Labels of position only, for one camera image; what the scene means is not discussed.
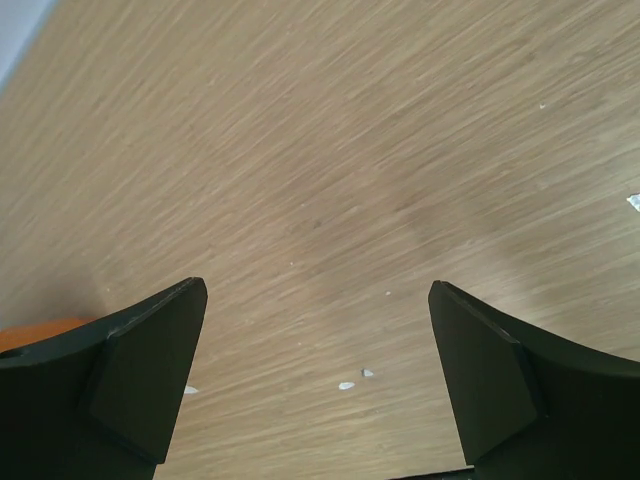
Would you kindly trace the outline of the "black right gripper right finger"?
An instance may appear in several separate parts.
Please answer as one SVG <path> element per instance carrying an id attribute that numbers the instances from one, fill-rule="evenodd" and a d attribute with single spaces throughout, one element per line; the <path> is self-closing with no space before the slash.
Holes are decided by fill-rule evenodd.
<path id="1" fill-rule="evenodd" d="M 428 303 L 475 478 L 638 478 L 638 362 L 526 323 L 449 282 L 434 282 Z"/>

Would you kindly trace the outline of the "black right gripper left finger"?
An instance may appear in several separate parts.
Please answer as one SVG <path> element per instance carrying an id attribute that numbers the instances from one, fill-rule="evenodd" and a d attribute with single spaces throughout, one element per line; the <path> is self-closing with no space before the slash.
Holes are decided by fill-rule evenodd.
<path id="1" fill-rule="evenodd" d="M 165 462 L 207 305 L 187 278 L 1 356 L 4 479 L 151 479 Z"/>

